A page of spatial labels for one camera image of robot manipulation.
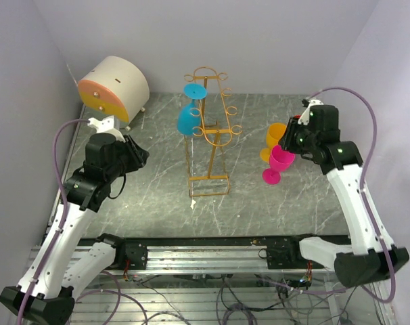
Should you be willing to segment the yellow wine glass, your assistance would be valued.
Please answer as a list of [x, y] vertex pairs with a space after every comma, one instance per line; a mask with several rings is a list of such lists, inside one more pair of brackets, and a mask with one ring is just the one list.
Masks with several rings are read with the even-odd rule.
[[272, 149], [279, 143], [286, 131], [286, 125], [283, 123], [273, 123], [269, 126], [265, 137], [266, 147], [260, 151], [260, 158], [268, 163]]

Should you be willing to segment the pink wine glass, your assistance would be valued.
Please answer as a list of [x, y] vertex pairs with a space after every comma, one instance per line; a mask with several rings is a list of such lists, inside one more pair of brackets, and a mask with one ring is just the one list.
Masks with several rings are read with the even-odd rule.
[[281, 173], [287, 170], [295, 160], [295, 154], [285, 151], [276, 145], [269, 155], [269, 167], [263, 171], [265, 183], [277, 185], [281, 181]]

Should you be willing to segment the blue wine glass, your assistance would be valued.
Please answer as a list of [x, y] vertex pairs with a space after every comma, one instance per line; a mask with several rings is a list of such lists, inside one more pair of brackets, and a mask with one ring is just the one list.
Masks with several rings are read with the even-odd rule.
[[191, 136], [200, 126], [201, 117], [198, 101], [203, 100], [207, 96], [207, 90], [199, 84], [190, 83], [184, 87], [184, 94], [191, 101], [179, 113], [177, 130], [183, 135]]

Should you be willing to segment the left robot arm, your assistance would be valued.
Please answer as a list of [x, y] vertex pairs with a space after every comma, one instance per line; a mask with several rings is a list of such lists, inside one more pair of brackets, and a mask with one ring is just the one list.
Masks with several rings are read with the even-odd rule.
[[96, 133], [89, 138], [82, 166], [64, 182], [61, 206], [35, 260], [0, 295], [19, 322], [65, 324], [80, 294], [100, 272], [125, 265], [126, 243], [110, 234], [97, 237], [76, 263], [70, 260], [104, 200], [112, 198], [113, 182], [144, 167], [149, 155], [129, 135]]

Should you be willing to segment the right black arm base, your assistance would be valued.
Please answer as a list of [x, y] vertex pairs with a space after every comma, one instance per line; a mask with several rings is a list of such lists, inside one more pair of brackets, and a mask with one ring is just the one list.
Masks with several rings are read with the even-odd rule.
[[306, 238], [316, 237], [314, 234], [294, 236], [265, 236], [257, 240], [264, 246], [258, 256], [267, 262], [268, 269], [305, 269], [308, 259], [302, 257], [300, 242]]

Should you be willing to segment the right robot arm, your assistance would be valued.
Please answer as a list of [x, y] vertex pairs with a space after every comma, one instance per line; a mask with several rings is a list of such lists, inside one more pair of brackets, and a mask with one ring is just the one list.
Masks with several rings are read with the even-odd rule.
[[319, 100], [304, 100], [304, 112], [289, 119], [279, 145], [319, 165], [344, 213], [350, 244], [334, 244], [311, 235], [287, 251], [296, 268], [310, 260], [335, 272], [346, 288], [387, 280], [409, 261], [396, 247], [361, 181], [363, 160], [354, 142], [340, 140], [339, 112]]

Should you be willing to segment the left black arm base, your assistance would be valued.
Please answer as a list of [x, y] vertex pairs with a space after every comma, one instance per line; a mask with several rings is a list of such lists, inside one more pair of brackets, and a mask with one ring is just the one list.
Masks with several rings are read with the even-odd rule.
[[96, 242], [109, 244], [115, 249], [114, 260], [109, 264], [110, 269], [144, 270], [146, 268], [148, 250], [142, 242], [112, 234], [102, 234], [96, 238]]

